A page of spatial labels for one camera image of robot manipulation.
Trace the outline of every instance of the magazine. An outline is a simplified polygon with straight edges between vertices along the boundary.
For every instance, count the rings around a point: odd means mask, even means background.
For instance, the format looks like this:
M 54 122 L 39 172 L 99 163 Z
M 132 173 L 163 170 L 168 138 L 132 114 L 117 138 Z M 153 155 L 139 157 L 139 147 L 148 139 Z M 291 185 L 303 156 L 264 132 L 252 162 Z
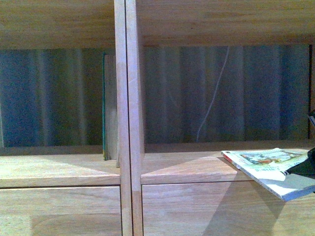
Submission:
M 286 170 L 308 159 L 307 150 L 222 151 L 226 160 L 270 192 L 289 201 L 315 191 L 315 179 Z

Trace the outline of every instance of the white cable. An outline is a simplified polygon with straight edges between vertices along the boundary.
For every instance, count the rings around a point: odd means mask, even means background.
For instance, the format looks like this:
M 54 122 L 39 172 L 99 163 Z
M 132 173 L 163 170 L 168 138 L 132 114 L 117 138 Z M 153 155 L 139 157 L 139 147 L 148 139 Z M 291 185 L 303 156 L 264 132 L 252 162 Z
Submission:
M 197 142 L 197 143 L 198 143 L 198 141 L 199 141 L 200 130 L 201 130 L 202 126 L 204 125 L 204 123 L 206 122 L 206 119 L 207 119 L 207 117 L 208 117 L 208 115 L 209 115 L 209 113 L 210 113 L 210 110 L 211 110 L 211 108 L 212 108 L 213 102 L 214 102 L 214 100 L 215 100 L 215 98 L 216 98 L 217 91 L 218 91 L 218 87 L 219 87 L 219 83 L 220 83 L 220 80 L 221 80 L 221 77 L 222 77 L 222 74 L 223 74 L 223 71 L 224 71 L 226 62 L 227 62 L 227 58 L 228 58 L 229 52 L 230 52 L 230 47 L 227 47 L 227 49 L 226 49 L 226 55 L 225 55 L 225 60 L 224 60 L 224 63 L 223 63 L 223 66 L 222 66 L 222 69 L 221 69 L 221 72 L 220 72 L 220 75 L 219 75 L 219 78 L 218 78 L 218 81 L 217 81 L 217 85 L 216 85 L 216 89 L 215 89 L 215 92 L 214 92 L 213 97 L 212 97 L 212 101 L 211 101 L 210 106 L 209 106 L 209 108 L 208 108 L 207 114 L 206 114 L 205 118 L 203 119 L 203 121 L 202 121 L 202 123 L 201 123 L 201 125 L 200 125 L 200 127 L 199 127 L 199 129 L 198 129 L 198 132 L 197 132 L 197 139 L 196 139 L 196 142 Z

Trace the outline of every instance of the drawer front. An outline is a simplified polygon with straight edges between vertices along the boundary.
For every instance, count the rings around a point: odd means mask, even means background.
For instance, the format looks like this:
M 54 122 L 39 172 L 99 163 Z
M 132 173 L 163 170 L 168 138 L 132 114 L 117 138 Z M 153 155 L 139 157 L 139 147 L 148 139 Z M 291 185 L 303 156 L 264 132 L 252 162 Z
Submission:
M 0 236 L 121 236 L 120 188 L 0 190 Z
M 315 194 L 283 202 L 254 181 L 143 185 L 145 236 L 313 236 Z

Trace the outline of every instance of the blue curtain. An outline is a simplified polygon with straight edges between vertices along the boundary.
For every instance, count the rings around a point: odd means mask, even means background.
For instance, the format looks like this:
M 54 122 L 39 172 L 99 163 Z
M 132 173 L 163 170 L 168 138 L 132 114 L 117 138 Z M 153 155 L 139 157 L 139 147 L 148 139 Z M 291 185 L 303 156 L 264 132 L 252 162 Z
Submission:
M 4 147 L 101 145 L 103 52 L 0 51 Z
M 227 47 L 146 50 L 146 142 L 196 142 Z M 309 47 L 231 47 L 200 142 L 307 139 Z
M 196 142 L 226 50 L 146 49 L 147 143 Z M 0 51 L 0 145 L 101 145 L 104 51 Z M 308 70 L 308 45 L 231 47 L 199 141 L 306 139 Z

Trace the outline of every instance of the shelf top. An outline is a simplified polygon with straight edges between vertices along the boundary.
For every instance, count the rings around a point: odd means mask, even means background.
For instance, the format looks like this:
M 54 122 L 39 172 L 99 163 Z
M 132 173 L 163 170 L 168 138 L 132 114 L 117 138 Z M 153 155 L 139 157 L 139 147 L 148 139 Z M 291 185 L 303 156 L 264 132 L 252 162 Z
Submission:
M 313 0 L 137 0 L 145 46 L 315 41 Z
M 102 154 L 0 157 L 0 188 L 117 184 L 116 160 Z
M 0 39 L 0 49 L 114 47 L 114 0 L 2 0 Z
M 222 150 L 307 149 L 314 141 L 258 141 L 207 144 L 147 145 L 142 184 L 251 180 L 221 155 Z

